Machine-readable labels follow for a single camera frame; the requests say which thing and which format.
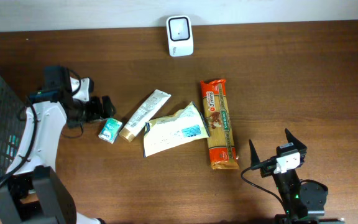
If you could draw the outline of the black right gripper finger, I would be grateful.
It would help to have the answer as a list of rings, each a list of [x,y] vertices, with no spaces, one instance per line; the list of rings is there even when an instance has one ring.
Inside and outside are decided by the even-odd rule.
[[[257,155],[256,149],[252,140],[249,140],[249,147],[250,147],[250,167],[257,167],[260,164],[260,159]]]
[[[293,145],[296,147],[297,150],[299,151],[307,150],[307,147],[296,137],[294,137],[294,135],[292,135],[292,133],[287,128],[285,128],[285,134],[286,134],[287,141],[293,143]]]

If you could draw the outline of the orange spaghetti packet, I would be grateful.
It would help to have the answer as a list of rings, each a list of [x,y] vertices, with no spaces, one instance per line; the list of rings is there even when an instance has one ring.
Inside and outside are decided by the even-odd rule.
[[[204,118],[210,134],[207,144],[212,169],[237,170],[239,164],[225,84],[225,79],[201,82]]]

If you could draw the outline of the teal tissue pack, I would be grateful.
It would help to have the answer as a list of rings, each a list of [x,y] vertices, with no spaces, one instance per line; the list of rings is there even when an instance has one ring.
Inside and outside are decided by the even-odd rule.
[[[103,126],[98,137],[106,142],[113,144],[121,128],[122,128],[122,122],[114,118],[109,118],[106,120],[105,125]]]

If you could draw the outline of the white cream tube gold cap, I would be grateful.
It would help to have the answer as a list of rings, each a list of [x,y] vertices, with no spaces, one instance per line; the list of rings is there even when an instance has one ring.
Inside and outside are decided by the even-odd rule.
[[[119,132],[120,137],[131,142],[157,111],[168,101],[171,94],[155,90],[135,111]]]

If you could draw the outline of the cream yellow snack bag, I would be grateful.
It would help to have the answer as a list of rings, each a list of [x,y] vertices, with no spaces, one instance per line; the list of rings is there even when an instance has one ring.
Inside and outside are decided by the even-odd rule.
[[[193,101],[173,115],[146,122],[144,131],[144,157],[210,137],[208,125]]]

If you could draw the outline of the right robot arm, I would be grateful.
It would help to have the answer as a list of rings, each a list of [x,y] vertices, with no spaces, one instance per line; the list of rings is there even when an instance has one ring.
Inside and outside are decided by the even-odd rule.
[[[261,161],[252,141],[250,146],[250,167],[259,170],[261,177],[273,177],[278,194],[259,185],[250,185],[273,195],[284,209],[283,215],[275,216],[275,223],[319,223],[324,216],[324,205],[328,187],[315,180],[301,180],[296,169],[305,163],[307,147],[286,129],[287,143],[276,148],[276,156]]]

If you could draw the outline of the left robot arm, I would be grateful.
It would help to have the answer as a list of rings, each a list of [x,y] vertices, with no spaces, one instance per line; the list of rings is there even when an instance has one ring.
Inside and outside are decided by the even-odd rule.
[[[116,114],[108,96],[91,96],[94,83],[60,65],[44,70],[43,88],[30,94],[18,152],[0,176],[2,223],[103,223],[76,210],[55,172],[64,126],[83,127]]]

